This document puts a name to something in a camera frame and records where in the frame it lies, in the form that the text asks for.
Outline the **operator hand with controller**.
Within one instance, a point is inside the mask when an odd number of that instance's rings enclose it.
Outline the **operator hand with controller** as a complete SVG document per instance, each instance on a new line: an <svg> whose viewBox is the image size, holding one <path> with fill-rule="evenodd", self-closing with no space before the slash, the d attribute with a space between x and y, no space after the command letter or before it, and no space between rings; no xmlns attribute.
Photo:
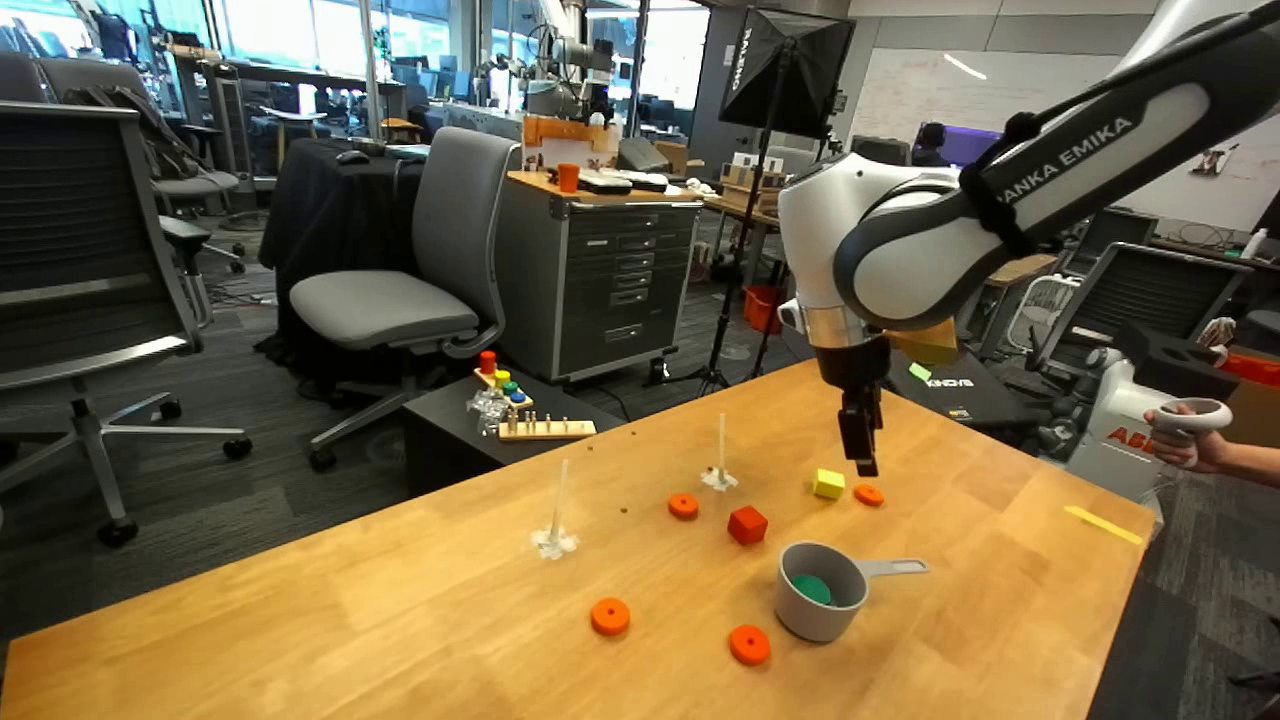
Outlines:
<svg viewBox="0 0 1280 720"><path fill-rule="evenodd" d="M1225 432L1231 408L1216 395L1177 395L1149 412L1153 451L1166 461L1170 451L1195 447L1207 432Z"/></svg>

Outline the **white ABB robot base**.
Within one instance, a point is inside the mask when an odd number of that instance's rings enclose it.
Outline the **white ABB robot base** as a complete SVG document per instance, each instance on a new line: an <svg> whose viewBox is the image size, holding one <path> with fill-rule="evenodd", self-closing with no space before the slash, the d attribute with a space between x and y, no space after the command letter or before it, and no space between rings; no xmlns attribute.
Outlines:
<svg viewBox="0 0 1280 720"><path fill-rule="evenodd" d="M1159 508L1163 463L1153 456L1149 412L1163 403L1163 391L1139 384L1130 362L1114 350L1104 350L1094 369L1090 412L1068 467L1114 496Z"/></svg>

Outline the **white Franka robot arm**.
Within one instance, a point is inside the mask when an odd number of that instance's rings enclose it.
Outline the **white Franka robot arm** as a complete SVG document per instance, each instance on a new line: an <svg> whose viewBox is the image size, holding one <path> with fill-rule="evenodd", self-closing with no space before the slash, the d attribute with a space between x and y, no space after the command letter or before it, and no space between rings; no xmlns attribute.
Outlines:
<svg viewBox="0 0 1280 720"><path fill-rule="evenodd" d="M1018 112L968 168L846 151L780 194L797 326L839 387L839 440L875 475L888 334L947 322L1000 266L1266 119L1280 0L1163 0L1090 89Z"/></svg>

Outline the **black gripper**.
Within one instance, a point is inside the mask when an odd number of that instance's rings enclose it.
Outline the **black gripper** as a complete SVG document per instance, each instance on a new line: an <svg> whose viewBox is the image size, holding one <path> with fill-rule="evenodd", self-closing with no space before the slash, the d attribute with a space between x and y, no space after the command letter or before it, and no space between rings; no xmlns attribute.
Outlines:
<svg viewBox="0 0 1280 720"><path fill-rule="evenodd" d="M821 350L821 377L839 391L839 440L858 475L879 475L875 432L884 427L879 387L888 382L888 342L854 350Z"/></svg>

